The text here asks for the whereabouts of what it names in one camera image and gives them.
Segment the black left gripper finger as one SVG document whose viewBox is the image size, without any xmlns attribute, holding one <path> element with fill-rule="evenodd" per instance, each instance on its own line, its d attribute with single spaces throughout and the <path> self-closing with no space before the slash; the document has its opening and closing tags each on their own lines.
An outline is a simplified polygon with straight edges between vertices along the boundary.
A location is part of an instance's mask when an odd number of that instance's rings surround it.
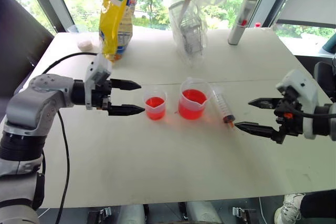
<svg viewBox="0 0 336 224">
<path fill-rule="evenodd" d="M 111 87 L 120 90 L 136 90 L 140 89 L 141 86 L 131 80 L 121 80 L 121 79 L 110 79 Z"/>
<path fill-rule="evenodd" d="M 108 106 L 109 116 L 129 116 L 139 114 L 145 111 L 145 108 L 132 104 L 110 105 Z"/>
</svg>

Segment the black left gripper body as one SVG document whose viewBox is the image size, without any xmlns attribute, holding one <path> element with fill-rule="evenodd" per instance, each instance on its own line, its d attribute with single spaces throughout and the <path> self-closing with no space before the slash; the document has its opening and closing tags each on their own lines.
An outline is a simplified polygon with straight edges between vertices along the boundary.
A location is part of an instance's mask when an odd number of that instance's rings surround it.
<svg viewBox="0 0 336 224">
<path fill-rule="evenodd" d="M 97 110 L 108 112 L 108 116 L 112 115 L 110 95 L 112 89 L 111 79 L 103 81 L 101 84 L 95 84 L 91 90 L 91 105 Z"/>
</svg>

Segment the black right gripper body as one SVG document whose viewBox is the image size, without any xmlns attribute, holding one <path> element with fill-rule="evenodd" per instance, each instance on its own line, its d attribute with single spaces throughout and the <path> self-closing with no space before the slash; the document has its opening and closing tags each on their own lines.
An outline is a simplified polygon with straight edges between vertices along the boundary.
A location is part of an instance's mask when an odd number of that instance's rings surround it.
<svg viewBox="0 0 336 224">
<path fill-rule="evenodd" d="M 283 143 L 286 135 L 303 134 L 303 111 L 298 92 L 293 87 L 287 87 L 282 95 L 274 110 L 276 122 L 280 124 L 279 131 L 274 133 L 274 141 L 278 144 Z"/>
</svg>

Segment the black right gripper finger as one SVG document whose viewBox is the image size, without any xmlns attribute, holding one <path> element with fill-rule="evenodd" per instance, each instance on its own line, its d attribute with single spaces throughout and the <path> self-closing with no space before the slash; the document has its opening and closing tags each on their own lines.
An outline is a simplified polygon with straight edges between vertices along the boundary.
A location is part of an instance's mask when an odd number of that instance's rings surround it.
<svg viewBox="0 0 336 224">
<path fill-rule="evenodd" d="M 281 103 L 282 98 L 257 98 L 248 102 L 249 105 L 260 109 L 275 109 Z"/>
<path fill-rule="evenodd" d="M 238 122 L 234 124 L 238 129 L 255 136 L 270 138 L 273 141 L 278 139 L 278 132 L 271 126 L 259 125 L 253 122 Z"/>
</svg>

